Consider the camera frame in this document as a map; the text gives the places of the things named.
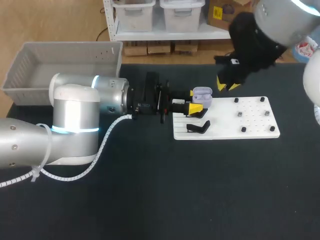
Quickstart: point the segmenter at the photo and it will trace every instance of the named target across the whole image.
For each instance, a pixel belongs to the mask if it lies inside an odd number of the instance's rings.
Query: cardboard box
[[[208,24],[229,30],[233,19],[241,12],[253,12],[259,0],[210,0]]]
[[[194,55],[198,51],[197,40],[180,40],[174,43],[174,53],[183,55]]]
[[[170,54],[170,41],[148,41],[148,54]]]
[[[126,41],[123,43],[123,52],[125,56],[146,56],[147,41]]]

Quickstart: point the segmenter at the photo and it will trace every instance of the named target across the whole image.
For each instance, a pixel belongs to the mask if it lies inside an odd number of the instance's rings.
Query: gray plastic basket
[[[1,89],[16,105],[45,106],[57,73],[118,77],[122,42],[26,42]]]

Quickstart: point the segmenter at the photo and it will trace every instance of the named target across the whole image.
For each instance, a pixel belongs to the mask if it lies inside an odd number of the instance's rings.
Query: white pegboard
[[[184,103],[174,99],[173,103]],[[187,131],[187,124],[202,127],[210,120],[210,127],[204,134]],[[176,140],[227,140],[227,139],[274,139],[280,131],[269,100],[261,96],[235,98],[213,98],[212,105],[202,119],[173,113],[173,134]]]

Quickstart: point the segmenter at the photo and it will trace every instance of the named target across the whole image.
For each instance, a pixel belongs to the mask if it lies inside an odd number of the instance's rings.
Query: metal shelf
[[[156,5],[153,10],[152,32],[124,32],[119,21],[114,20],[112,1],[103,0],[105,16],[111,41],[161,41],[161,40],[207,40],[229,39],[229,32],[207,24],[203,14],[200,16],[198,32],[171,33],[166,31],[163,9]]]

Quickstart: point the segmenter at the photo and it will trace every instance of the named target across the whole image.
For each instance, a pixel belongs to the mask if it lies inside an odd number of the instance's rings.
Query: black power cord
[[[104,14],[105,13],[105,9],[104,8],[101,8],[100,9],[100,13],[101,14]],[[108,27],[106,27],[105,29],[103,29],[99,34],[98,34],[98,36],[96,37],[96,42],[98,41],[98,39],[99,39],[99,37],[101,36],[101,34],[103,34],[106,30],[108,30]]]

